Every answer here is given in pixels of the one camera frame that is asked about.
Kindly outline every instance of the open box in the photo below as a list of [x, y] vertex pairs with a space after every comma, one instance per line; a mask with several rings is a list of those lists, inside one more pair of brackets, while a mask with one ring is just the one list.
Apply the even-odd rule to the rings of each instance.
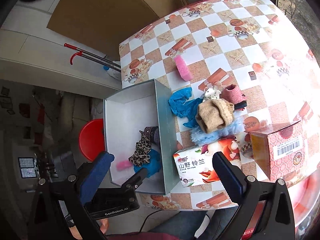
[[137, 192], [168, 194], [180, 181], [173, 154], [177, 151], [174, 115], [168, 100], [171, 90], [157, 80], [148, 80], [118, 91], [104, 100], [104, 132], [106, 151], [115, 156], [110, 167], [110, 180], [121, 186], [135, 172], [133, 166], [118, 171], [116, 164], [127, 160], [141, 139], [139, 130], [147, 126], [159, 126], [160, 147], [152, 148], [160, 153], [162, 169], [145, 178]]

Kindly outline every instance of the blue gripper pad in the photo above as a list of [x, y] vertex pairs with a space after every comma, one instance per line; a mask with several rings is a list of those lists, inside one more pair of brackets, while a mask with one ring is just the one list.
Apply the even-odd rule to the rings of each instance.
[[79, 198], [83, 205], [92, 200], [114, 159], [112, 154], [104, 152], [94, 160], [93, 168], [80, 185]]
[[239, 205], [246, 190], [245, 175], [239, 167], [232, 165], [222, 152], [216, 152], [212, 157], [212, 166], [232, 202]]

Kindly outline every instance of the hand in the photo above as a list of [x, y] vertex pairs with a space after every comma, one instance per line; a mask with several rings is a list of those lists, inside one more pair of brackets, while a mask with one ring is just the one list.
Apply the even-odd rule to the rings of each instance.
[[[101, 227], [100, 227], [100, 230], [101, 230], [101, 232], [102, 232], [103, 234], [105, 234], [106, 231], [107, 231], [108, 228], [109, 228], [109, 220], [108, 220], [107, 218], [104, 218], [104, 219], [100, 219], [99, 221], [102, 223], [102, 225], [101, 225]], [[73, 235], [74, 238], [79, 239], [79, 240], [82, 239], [82, 237], [81, 237], [81, 235], [80, 235], [80, 233], [79, 233], [79, 231], [78, 231], [78, 229], [77, 229], [76, 226], [71, 227], [71, 228], [70, 228], [70, 231], [71, 231], [71, 233], [72, 233], [72, 235]]]

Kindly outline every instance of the tablecloth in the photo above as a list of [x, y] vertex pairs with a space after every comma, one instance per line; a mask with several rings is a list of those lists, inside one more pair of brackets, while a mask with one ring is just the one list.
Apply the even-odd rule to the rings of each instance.
[[[279, 174], [290, 187], [319, 166], [319, 66], [300, 33], [270, 0], [205, 0], [190, 5], [122, 42], [119, 53], [123, 88], [154, 78], [172, 92], [191, 87], [192, 98], [197, 98], [213, 85], [220, 90], [238, 85], [248, 104], [237, 111], [245, 124], [245, 132], [236, 135], [245, 175], [268, 181], [252, 159], [248, 132], [293, 120], [303, 120], [308, 165]], [[188, 82], [172, 59], [178, 54], [193, 75]], [[193, 143], [184, 122], [186, 118], [175, 119], [177, 140], [186, 148]], [[146, 206], [192, 211], [221, 192], [220, 181], [184, 188], [178, 183], [167, 196], [140, 198]]]

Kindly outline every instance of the leopard print scrunchie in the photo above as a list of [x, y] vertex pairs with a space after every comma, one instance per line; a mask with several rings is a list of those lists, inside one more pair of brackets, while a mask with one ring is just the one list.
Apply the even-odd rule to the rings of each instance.
[[141, 167], [143, 164], [150, 163], [151, 141], [143, 131], [139, 132], [141, 133], [141, 140], [136, 143], [136, 150], [128, 160], [133, 165]]

